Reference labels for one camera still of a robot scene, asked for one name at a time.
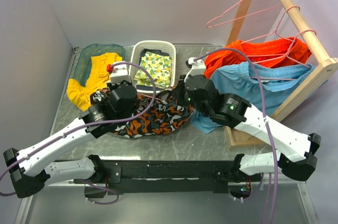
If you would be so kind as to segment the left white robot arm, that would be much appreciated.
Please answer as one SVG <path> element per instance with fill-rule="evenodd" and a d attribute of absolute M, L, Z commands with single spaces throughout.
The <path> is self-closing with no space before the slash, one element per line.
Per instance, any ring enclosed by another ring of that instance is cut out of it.
<path fill-rule="evenodd" d="M 59 132 L 26 149 L 6 150 L 3 155 L 16 196 L 27 198 L 46 185 L 65 180 L 82 179 L 89 183 L 105 180 L 107 169 L 98 155 L 77 161 L 59 162 L 57 159 L 80 144 L 112 132 L 137 108 L 137 90 L 130 82 L 109 83 L 106 97 Z"/>

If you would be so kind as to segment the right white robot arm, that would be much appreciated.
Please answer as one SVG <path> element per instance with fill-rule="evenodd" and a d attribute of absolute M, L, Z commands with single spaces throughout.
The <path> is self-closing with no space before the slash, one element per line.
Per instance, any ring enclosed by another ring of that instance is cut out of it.
<path fill-rule="evenodd" d="M 321 137 L 299 133 L 265 116 L 256 106 L 235 94 L 221 94 L 214 83 L 198 74 L 181 75 L 177 84 L 177 103 L 190 105 L 218 126 L 245 132 L 269 144 L 265 154 L 237 154 L 229 174 L 232 181 L 243 181 L 258 173 L 282 174 L 296 181 L 307 181 L 317 165 Z"/>

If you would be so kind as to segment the camouflage patterned shorts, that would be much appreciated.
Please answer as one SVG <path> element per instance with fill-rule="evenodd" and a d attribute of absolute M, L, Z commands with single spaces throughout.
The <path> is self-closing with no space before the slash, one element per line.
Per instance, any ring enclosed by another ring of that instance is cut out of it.
<path fill-rule="evenodd" d="M 109 88 L 102 88 L 90 96 L 91 106 L 88 109 L 88 114 L 82 118 L 85 123 L 123 119 L 108 117 L 105 104 L 109 94 Z M 173 90 L 161 91 L 156 97 L 162 101 L 154 100 L 150 109 L 143 115 L 128 122 L 98 125 L 90 131 L 97 137 L 110 132 L 126 138 L 139 138 L 149 135 L 168 135 L 189 121 L 193 108 L 177 105 Z M 132 117 L 143 112 L 151 101 L 150 98 L 140 95 L 137 96 L 137 99 L 138 108 Z"/>

